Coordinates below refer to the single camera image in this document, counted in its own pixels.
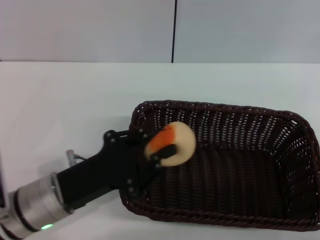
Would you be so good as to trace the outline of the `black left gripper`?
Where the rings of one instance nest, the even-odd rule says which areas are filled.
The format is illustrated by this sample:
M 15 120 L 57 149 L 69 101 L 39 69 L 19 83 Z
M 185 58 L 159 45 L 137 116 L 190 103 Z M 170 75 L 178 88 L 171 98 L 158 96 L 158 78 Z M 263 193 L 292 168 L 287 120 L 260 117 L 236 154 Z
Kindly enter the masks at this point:
M 142 128 L 107 131 L 96 155 L 56 175 L 64 206 L 76 210 L 113 190 L 140 198 L 163 170 L 161 160 L 177 153 L 170 144 L 147 156 L 149 140 Z

